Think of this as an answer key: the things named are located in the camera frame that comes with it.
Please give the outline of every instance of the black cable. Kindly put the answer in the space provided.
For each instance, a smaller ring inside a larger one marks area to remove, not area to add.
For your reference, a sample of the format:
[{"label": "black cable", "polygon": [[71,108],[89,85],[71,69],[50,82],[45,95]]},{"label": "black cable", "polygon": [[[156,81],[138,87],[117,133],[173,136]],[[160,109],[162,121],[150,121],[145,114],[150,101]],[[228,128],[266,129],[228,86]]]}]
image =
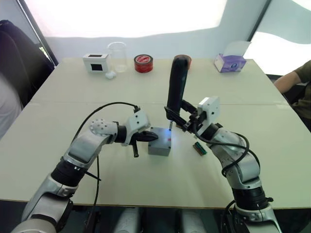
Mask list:
[{"label": "black cable", "polygon": [[238,162],[240,162],[247,154],[248,152],[250,152],[256,162],[258,163],[258,166],[260,168],[260,162],[259,162],[259,159],[258,157],[255,155],[254,152],[252,152],[250,149],[249,149],[249,142],[247,140],[247,138],[245,136],[243,136],[242,134],[239,134],[239,133],[235,133],[236,135],[238,135],[239,137],[243,138],[245,140],[245,143],[246,143],[246,147],[244,146],[241,146],[239,144],[234,144],[234,143],[226,143],[226,142],[218,142],[218,141],[210,141],[210,140],[206,140],[205,138],[201,137],[199,134],[198,134],[198,131],[197,131],[197,124],[194,123],[193,124],[193,132],[194,134],[196,135],[197,138],[199,138],[201,141],[205,142],[205,143],[209,143],[209,144],[212,144],[212,145],[220,145],[220,146],[232,146],[232,147],[238,147],[238,148],[241,148],[241,149],[244,149],[244,152],[242,153],[242,155],[237,159],[235,160],[234,162],[232,162],[231,164],[225,166],[223,169],[222,169],[222,175],[224,177],[226,177],[226,170],[228,170],[229,168],[235,166],[238,164]]},{"label": "black cable", "polygon": [[223,214],[222,214],[222,217],[221,217],[221,220],[220,220],[220,233],[224,233],[224,229],[223,229],[223,225],[225,223],[225,215],[226,213],[228,212],[230,206],[235,203],[235,200],[231,201],[226,207],[225,207],[225,210],[223,211]]},{"label": "black cable", "polygon": [[[80,125],[79,129],[77,130],[75,136],[73,137],[71,143],[77,138],[77,136],[79,135],[81,129],[83,128],[83,126],[85,125],[85,123],[87,122],[87,120],[92,116],[94,115],[95,113],[97,113],[99,110],[107,107],[107,106],[110,106],[110,105],[113,105],[113,104],[125,104],[125,105],[129,105],[129,106],[132,106],[134,107],[134,110],[138,110],[139,107],[137,105],[134,105],[134,104],[131,104],[131,103],[126,103],[126,102],[112,102],[112,103],[108,103],[108,104],[105,104],[97,109],[95,109],[91,114],[89,114],[85,120],[82,122],[82,124]],[[93,206],[92,206],[92,210],[87,218],[87,221],[85,223],[85,229],[87,228],[88,224],[89,224],[89,221],[91,220],[91,217],[93,216],[94,214],[94,211],[95,211],[95,206],[96,206],[96,203],[97,203],[97,198],[98,198],[98,193],[99,193],[99,181],[100,181],[100,177],[99,177],[99,158],[97,156],[97,186],[96,186],[96,195],[95,195],[95,199],[94,199],[94,203],[93,203]]]},{"label": "black cable", "polygon": [[76,132],[75,136],[73,137],[71,143],[77,138],[77,136],[79,135],[79,132],[81,131],[82,127],[84,126],[84,124],[87,122],[87,120],[92,116],[94,115],[95,113],[97,113],[99,110],[109,106],[109,105],[113,105],[113,104],[125,104],[125,105],[129,105],[129,106],[133,106],[135,109],[138,109],[139,107],[137,105],[134,105],[134,104],[131,104],[131,103],[126,103],[126,102],[112,102],[112,103],[108,103],[108,104],[105,104],[97,109],[95,109],[91,114],[89,114],[85,120],[82,122],[82,124],[80,125],[78,131]]}]

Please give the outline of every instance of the tape roll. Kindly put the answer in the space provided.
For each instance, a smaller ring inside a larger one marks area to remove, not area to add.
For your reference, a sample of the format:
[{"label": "tape roll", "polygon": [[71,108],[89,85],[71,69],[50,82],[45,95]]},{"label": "tape roll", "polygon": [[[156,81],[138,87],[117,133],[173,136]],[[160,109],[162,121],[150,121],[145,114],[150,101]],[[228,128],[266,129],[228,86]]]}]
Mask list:
[{"label": "tape roll", "polygon": [[147,73],[154,68],[154,59],[147,54],[137,55],[134,58],[135,70],[139,73]]}]

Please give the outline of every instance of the robotic arm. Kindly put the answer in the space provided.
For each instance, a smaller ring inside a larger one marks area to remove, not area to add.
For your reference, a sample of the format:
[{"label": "robotic arm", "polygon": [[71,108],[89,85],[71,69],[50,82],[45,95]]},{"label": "robotic arm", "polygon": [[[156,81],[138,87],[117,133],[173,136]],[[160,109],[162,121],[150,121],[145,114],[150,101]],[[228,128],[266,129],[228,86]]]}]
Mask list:
[{"label": "robotic arm", "polygon": [[[194,133],[207,143],[222,165],[222,173],[232,188],[236,219],[233,224],[237,232],[249,232],[248,225],[271,221],[281,233],[273,209],[266,198],[259,177],[260,167],[256,156],[249,150],[248,141],[240,134],[232,133],[220,124],[213,124],[219,115],[219,98],[204,98],[196,109],[182,100],[188,72],[188,58],[175,58],[172,64],[167,106],[167,119],[175,121],[183,131]],[[190,113],[186,122],[180,117],[180,109]]]},{"label": "robotic arm", "polygon": [[157,139],[156,134],[144,131],[149,127],[149,120],[143,110],[135,112],[123,126],[103,119],[92,121],[89,129],[72,142],[54,171],[27,203],[22,222],[12,233],[60,231],[73,206],[70,198],[102,146],[113,142],[122,143],[123,146],[132,145],[134,157],[138,157],[136,141]]}]

